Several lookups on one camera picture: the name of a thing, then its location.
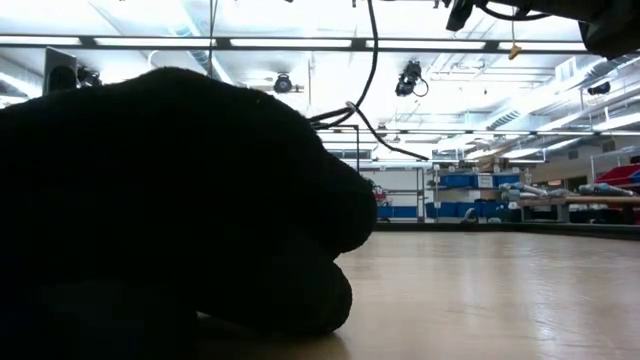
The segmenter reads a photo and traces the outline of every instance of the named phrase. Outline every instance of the dark cloth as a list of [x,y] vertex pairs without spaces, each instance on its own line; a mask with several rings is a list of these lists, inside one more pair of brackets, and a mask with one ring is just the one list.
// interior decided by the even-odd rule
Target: dark cloth
[[333,260],[376,221],[371,186],[305,117],[175,68],[1,110],[0,173],[0,280],[13,303],[116,283],[162,289],[177,313],[328,332],[351,306]]

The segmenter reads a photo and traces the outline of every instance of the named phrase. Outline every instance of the red object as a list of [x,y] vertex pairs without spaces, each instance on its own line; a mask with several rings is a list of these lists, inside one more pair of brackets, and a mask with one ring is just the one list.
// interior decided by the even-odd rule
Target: red object
[[624,186],[633,183],[633,174],[640,171],[640,164],[618,166],[608,173],[596,179],[598,184],[609,184],[611,186]]

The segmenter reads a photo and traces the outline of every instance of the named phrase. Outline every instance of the ceiling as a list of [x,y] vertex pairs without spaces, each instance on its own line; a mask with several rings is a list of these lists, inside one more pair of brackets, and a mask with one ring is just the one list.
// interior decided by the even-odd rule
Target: ceiling
[[[165,37],[177,36],[179,29],[188,28],[191,36],[207,37],[211,25],[210,5],[205,0],[12,1],[2,5],[0,35]],[[357,0],[355,8],[346,0],[294,0],[293,3],[219,0],[214,5],[214,37],[358,39],[372,36],[364,0]],[[445,30],[449,10],[442,4],[434,9],[433,1],[375,0],[374,6],[381,38],[455,42],[499,40],[509,44],[515,34],[519,44],[580,41],[577,23],[567,19],[551,17],[512,24],[475,10],[465,28],[452,33]],[[505,6],[494,5],[493,9],[506,14],[511,12],[511,8]],[[526,53],[526,45],[522,47],[525,53],[514,60],[509,60],[504,51],[464,54],[418,49],[414,52],[381,52],[377,73],[362,109],[374,123],[385,123],[389,127],[481,128],[490,116],[508,109],[514,99],[530,99],[534,89],[553,84],[559,65],[574,58],[577,63],[598,60],[586,52],[533,54]],[[44,51],[44,47],[3,47],[0,40],[0,73],[38,86],[37,78],[42,77],[44,69]],[[99,71],[105,82],[122,81],[162,66],[205,73],[193,54],[184,50],[69,48],[64,51],[76,56],[81,64]],[[429,94],[423,98],[400,98],[394,94],[398,76],[410,60],[420,62],[422,76],[429,84]],[[219,71],[234,83],[260,89],[268,89],[279,73],[288,73],[294,84],[303,86],[305,91],[277,97],[303,114],[313,115],[342,107],[345,101],[355,101],[360,96],[369,76],[372,55],[370,51],[348,49],[228,49],[215,51],[214,61],[219,65]],[[635,82],[640,80],[636,76],[637,63],[630,68],[633,71],[628,68],[615,77],[610,76],[612,92],[623,94],[636,86]],[[523,113],[517,119],[522,124],[519,126],[534,123],[534,118],[527,115],[536,115],[536,124],[545,123],[605,101],[602,98],[585,99],[581,93],[584,95],[579,90],[567,91],[544,106]],[[518,128],[514,124],[509,129]]]

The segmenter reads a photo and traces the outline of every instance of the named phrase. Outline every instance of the wire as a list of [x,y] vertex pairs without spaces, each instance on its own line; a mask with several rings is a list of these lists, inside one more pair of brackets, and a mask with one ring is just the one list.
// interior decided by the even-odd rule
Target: wire
[[418,94],[418,93],[416,93],[415,90],[413,90],[413,95],[415,95],[417,97],[425,97],[425,96],[429,95],[429,83],[425,79],[423,79],[422,77],[420,77],[420,80],[427,87],[427,90],[424,92],[424,94]]
[[496,11],[493,11],[493,10],[489,9],[487,7],[486,2],[477,4],[476,6],[479,7],[480,10],[484,11],[485,13],[487,13],[488,15],[493,16],[496,19],[505,20],[505,21],[535,21],[535,20],[546,19],[546,18],[551,16],[549,14],[521,15],[521,16],[513,15],[513,16],[511,16],[511,15],[501,14],[499,12],[496,12]]
[[218,0],[209,0],[209,77],[213,78],[213,28],[216,23],[216,16],[218,15]]
[[384,141],[384,139],[378,135],[378,133],[376,132],[376,130],[373,128],[373,126],[371,126],[371,123],[369,122],[369,119],[367,119],[367,117],[364,115],[364,113],[362,112],[362,110],[360,110],[360,108],[358,108],[354,103],[352,102],[348,102],[347,106],[349,108],[351,108],[353,110],[354,113],[357,113],[360,118],[362,118],[362,121],[364,122],[364,124],[367,126],[367,128],[369,129],[369,131],[371,132],[371,134],[373,135],[374,138],[376,138],[376,140],[378,140],[378,142],[380,144],[382,144],[384,147],[386,147],[387,149],[391,150],[391,151],[395,151],[395,152],[399,152],[401,154],[405,154],[405,155],[409,155],[412,156],[418,160],[423,160],[423,161],[429,161],[429,158],[426,156],[422,156],[420,154],[416,154],[414,152],[405,150],[405,149],[400,149],[397,148],[395,146],[391,146],[389,144],[387,144],[386,141]]
[[[367,93],[369,92],[369,88],[371,87],[371,83],[373,82],[373,78],[374,78],[374,76],[376,74],[376,70],[378,68],[378,42],[379,42],[379,36],[378,36],[378,25],[377,25],[377,22],[376,22],[376,14],[375,14],[375,11],[373,9],[373,0],[367,0],[367,6],[369,8],[369,19],[371,20],[371,32],[373,33],[373,56],[372,56],[372,59],[371,59],[371,71],[369,72],[369,78],[367,79],[367,82],[364,85],[364,89],[362,90],[362,94],[360,95],[360,98],[355,103],[355,107],[357,109],[359,109],[360,106],[362,106],[362,103],[364,102],[364,99],[367,97]],[[311,121],[312,127],[314,129],[323,130],[323,129],[329,129],[329,128],[333,127],[333,126],[342,124],[343,122],[347,121],[354,114],[354,111],[352,109],[350,109],[350,108],[343,108],[343,109],[340,109],[339,111],[345,111],[347,113],[346,113],[346,115],[344,115],[340,119],[332,121],[330,123],[321,123],[320,122],[321,120],[325,120],[327,118],[330,118],[330,116],[328,117],[329,113],[320,114],[320,115],[314,116],[311,119],[309,119],[309,121]]]

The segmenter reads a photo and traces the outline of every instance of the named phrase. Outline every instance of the wooden floor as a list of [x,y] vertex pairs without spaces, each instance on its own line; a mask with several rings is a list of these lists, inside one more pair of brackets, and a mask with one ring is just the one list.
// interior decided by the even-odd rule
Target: wooden floor
[[355,302],[335,336],[212,340],[202,359],[640,359],[640,242],[378,233],[338,262]]

